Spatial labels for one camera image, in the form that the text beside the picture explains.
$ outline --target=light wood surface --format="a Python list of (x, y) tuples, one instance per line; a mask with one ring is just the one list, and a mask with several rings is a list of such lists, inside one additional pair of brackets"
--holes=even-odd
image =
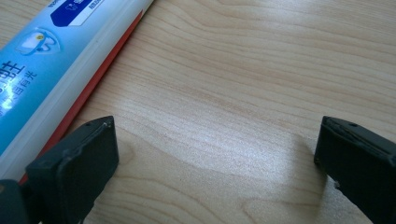
[[(1, 0), (0, 46), (48, 2)], [(313, 154), (324, 115), (396, 141), (396, 3), (156, 0), (72, 129), (107, 115), (86, 223), (370, 223)]]

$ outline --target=blue label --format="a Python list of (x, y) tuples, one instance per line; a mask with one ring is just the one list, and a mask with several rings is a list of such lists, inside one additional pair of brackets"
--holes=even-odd
[(90, 4), (92, 0), (67, 0), (50, 14), (54, 25), (65, 27), (77, 18), (77, 16)]

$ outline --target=toothpaste tube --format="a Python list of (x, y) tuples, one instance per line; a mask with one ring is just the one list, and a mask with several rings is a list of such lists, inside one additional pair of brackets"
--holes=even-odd
[(153, 0), (54, 0), (0, 50), (0, 178), (57, 142)]

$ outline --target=wood grain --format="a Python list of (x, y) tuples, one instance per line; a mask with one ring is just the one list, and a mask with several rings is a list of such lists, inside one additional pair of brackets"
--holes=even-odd
[[(2, 0), (0, 46), (48, 1)], [(370, 223), (313, 164), (322, 116), (396, 141), (393, 1), (157, 0), (72, 129), (117, 123), (87, 223)]]

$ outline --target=clamp jaw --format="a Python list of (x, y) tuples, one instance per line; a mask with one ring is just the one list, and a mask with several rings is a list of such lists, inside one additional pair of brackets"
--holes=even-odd
[(358, 124), (324, 117), (315, 164), (374, 223), (396, 223), (396, 144)]
[(0, 223), (82, 223), (119, 163), (113, 117), (85, 123), (26, 167), (0, 180)]

